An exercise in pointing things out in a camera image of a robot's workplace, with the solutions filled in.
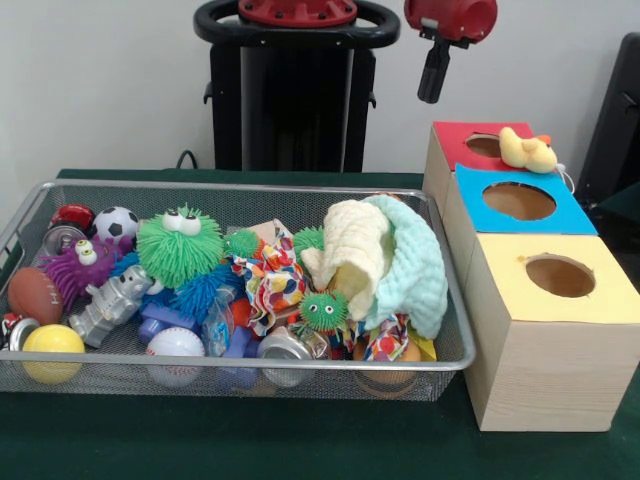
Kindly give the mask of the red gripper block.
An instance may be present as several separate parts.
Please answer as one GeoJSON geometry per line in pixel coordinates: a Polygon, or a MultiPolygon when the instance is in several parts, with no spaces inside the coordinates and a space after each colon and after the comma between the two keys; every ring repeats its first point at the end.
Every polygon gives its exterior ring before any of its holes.
{"type": "Polygon", "coordinates": [[[496,0],[406,0],[404,15],[410,27],[434,43],[427,54],[418,98],[437,103],[450,62],[450,44],[467,48],[483,41],[493,30],[496,0]]]}

